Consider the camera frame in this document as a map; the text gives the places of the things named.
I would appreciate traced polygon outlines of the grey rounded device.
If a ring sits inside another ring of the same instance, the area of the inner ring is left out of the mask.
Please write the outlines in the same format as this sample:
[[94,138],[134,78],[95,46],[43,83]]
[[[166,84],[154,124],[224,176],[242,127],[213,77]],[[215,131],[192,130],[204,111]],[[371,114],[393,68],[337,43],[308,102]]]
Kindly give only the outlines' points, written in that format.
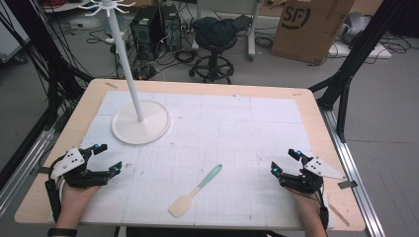
[[355,37],[363,32],[370,23],[371,18],[360,12],[352,12],[342,25],[340,37],[344,43],[350,44]]

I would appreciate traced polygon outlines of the white flat board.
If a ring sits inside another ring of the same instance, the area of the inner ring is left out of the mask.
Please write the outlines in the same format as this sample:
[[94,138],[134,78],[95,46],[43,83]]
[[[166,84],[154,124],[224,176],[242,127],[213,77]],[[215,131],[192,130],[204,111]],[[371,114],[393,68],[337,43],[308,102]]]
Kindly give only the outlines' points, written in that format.
[[[351,49],[342,41],[335,41],[330,46],[328,55],[332,57],[348,56]],[[369,58],[390,59],[391,53],[380,43],[378,43],[369,55]]]

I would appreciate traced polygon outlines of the black computer tower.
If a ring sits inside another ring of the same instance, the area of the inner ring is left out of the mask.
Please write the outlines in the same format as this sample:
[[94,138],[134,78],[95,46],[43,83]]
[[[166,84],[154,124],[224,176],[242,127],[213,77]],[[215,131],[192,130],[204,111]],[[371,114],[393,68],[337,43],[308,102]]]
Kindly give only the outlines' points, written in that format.
[[166,39],[166,49],[168,51],[177,51],[182,48],[180,17],[175,5],[163,5],[160,7],[162,24]]
[[155,60],[157,44],[163,38],[159,7],[143,5],[131,21],[130,29],[139,55]]

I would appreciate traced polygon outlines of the brown cardboard box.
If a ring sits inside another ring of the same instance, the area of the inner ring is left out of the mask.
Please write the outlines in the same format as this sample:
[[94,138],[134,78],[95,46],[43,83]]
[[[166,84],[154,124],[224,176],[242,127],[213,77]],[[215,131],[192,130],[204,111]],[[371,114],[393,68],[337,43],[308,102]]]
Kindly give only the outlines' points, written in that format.
[[355,0],[286,0],[271,53],[321,64]]

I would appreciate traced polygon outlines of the person's right hand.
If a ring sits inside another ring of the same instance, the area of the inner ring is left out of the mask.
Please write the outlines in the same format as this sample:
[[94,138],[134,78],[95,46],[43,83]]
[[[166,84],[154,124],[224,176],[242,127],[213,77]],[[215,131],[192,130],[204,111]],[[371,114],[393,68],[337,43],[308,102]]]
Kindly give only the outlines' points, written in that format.
[[315,194],[292,191],[300,221],[307,232],[324,230],[320,218],[320,204]]

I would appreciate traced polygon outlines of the person's left hand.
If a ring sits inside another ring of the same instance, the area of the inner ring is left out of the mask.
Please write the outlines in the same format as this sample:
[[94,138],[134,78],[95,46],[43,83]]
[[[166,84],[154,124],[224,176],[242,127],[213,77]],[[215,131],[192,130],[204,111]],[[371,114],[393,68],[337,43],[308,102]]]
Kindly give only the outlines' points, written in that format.
[[91,198],[100,189],[99,186],[87,189],[63,186],[61,199],[61,212],[55,226],[57,228],[76,229]]

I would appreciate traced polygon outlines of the white grid mat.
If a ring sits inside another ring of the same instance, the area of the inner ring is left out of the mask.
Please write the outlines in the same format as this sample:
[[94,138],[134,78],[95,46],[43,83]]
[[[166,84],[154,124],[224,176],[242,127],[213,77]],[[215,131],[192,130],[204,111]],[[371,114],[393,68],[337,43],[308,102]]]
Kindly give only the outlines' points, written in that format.
[[[87,167],[121,172],[95,195],[86,223],[122,225],[298,229],[289,192],[271,174],[271,162],[297,174],[289,149],[311,155],[308,137],[293,99],[243,95],[211,96],[140,93],[169,112],[171,124],[158,140],[128,145],[111,129],[115,113],[130,101],[111,91],[102,100],[81,145],[107,144]],[[189,210],[172,216],[168,207],[189,194],[218,164],[222,170],[195,196]]]

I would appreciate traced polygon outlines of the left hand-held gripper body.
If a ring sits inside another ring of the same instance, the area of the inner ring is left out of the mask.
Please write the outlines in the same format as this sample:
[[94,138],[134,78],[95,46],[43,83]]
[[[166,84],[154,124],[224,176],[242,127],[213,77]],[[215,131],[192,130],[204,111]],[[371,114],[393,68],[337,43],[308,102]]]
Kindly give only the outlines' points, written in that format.
[[71,188],[87,189],[106,185],[110,177],[102,177],[102,171],[92,172],[87,169],[88,160],[92,155],[87,155],[86,149],[72,146],[52,163],[48,177],[53,180],[63,177]]

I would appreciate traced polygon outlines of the teal handled cream spatula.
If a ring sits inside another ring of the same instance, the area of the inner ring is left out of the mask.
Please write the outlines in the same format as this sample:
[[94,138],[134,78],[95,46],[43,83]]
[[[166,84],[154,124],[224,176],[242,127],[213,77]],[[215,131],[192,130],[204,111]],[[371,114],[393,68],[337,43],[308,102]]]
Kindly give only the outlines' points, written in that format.
[[194,196],[208,183],[210,182],[220,171],[222,165],[216,165],[204,178],[203,180],[187,195],[178,197],[169,207],[169,213],[174,217],[180,217],[185,214],[192,205]]

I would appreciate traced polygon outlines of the black swivel stool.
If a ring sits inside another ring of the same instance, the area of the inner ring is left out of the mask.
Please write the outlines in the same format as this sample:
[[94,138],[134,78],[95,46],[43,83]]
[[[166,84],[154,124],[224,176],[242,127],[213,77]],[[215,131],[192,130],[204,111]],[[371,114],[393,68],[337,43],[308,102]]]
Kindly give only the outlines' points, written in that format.
[[208,50],[210,55],[198,59],[189,70],[189,75],[193,77],[198,74],[203,78],[204,83],[225,79],[228,84],[231,84],[230,76],[234,73],[234,66],[228,59],[222,56],[222,53],[235,46],[237,37],[233,37],[227,44],[222,46],[212,45],[207,40],[199,37],[195,37],[195,42],[198,46]]

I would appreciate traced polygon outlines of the dark cloth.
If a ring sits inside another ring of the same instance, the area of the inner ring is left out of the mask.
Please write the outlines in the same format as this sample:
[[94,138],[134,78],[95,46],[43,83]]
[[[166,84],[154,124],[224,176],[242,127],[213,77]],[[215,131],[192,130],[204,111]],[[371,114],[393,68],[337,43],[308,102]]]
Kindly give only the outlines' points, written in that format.
[[197,44],[202,47],[235,45],[237,41],[236,27],[231,19],[204,17],[192,22],[192,28]]

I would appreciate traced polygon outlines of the aluminium rail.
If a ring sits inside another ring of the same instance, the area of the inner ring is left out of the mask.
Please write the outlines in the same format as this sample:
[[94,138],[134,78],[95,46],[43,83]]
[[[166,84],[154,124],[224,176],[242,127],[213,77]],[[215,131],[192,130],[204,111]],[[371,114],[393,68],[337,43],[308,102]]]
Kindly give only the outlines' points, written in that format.
[[30,174],[42,166],[41,160],[48,153],[47,149],[51,148],[55,134],[55,129],[51,128],[42,130],[39,135],[30,139],[29,149],[23,153],[22,161],[18,164],[3,188],[0,189],[0,218],[7,211]]
[[329,131],[345,174],[350,181],[353,181],[357,184],[352,188],[352,191],[366,224],[369,236],[386,237],[378,219],[377,213],[365,188],[362,177],[353,159],[349,146],[346,142],[341,141],[339,134],[336,131],[337,119],[330,111],[320,110],[320,112],[323,116],[324,122]]

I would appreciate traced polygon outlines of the black frame struts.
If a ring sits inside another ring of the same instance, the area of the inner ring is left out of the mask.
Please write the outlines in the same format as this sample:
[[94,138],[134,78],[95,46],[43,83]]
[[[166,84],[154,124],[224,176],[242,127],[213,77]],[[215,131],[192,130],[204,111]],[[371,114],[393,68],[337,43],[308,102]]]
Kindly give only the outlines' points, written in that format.
[[383,0],[337,72],[309,87],[312,93],[326,89],[323,95],[316,100],[317,105],[325,111],[331,111],[335,102],[339,101],[335,130],[342,142],[346,142],[345,123],[351,82],[379,40],[408,5],[409,1]]

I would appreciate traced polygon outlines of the white hook rack stand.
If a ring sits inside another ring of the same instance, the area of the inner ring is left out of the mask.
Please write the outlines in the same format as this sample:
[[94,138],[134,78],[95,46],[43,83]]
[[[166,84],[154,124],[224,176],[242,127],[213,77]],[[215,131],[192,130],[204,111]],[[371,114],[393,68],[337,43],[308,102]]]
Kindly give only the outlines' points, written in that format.
[[112,131],[116,138],[127,144],[149,144],[162,137],[170,127],[171,118],[168,110],[155,101],[140,101],[134,85],[126,55],[126,45],[120,31],[116,12],[126,14],[122,7],[124,0],[90,0],[90,6],[80,6],[80,9],[94,9],[88,16],[95,16],[101,11],[106,13],[112,36],[123,68],[132,102],[119,109],[112,120]]

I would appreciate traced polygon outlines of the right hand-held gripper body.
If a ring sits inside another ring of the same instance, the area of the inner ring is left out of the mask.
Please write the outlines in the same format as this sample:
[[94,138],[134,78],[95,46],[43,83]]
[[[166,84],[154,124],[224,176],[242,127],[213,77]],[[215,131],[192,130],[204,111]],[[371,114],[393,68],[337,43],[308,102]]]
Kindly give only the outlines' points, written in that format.
[[293,155],[293,158],[301,162],[302,168],[298,175],[285,173],[281,168],[278,168],[278,180],[284,188],[304,194],[313,194],[323,186],[324,177],[341,181],[346,180],[346,176],[342,172],[319,157]]

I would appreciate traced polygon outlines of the flat wooden stick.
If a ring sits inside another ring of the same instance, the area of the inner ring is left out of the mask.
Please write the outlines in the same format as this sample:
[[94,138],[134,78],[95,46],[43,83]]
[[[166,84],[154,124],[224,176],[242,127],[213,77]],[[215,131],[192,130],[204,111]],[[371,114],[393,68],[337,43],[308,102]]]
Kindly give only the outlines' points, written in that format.
[[334,216],[335,223],[337,226],[349,227],[351,225],[348,218],[348,214],[349,214],[348,209],[336,206],[333,203],[329,204],[329,208],[333,212],[333,216]]

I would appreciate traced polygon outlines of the black wristband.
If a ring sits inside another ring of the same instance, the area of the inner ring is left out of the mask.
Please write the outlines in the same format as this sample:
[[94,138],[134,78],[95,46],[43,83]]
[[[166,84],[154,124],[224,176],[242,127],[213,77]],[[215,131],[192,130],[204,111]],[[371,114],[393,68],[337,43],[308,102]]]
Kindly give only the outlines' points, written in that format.
[[78,230],[69,228],[50,228],[47,231],[48,237],[76,237]]

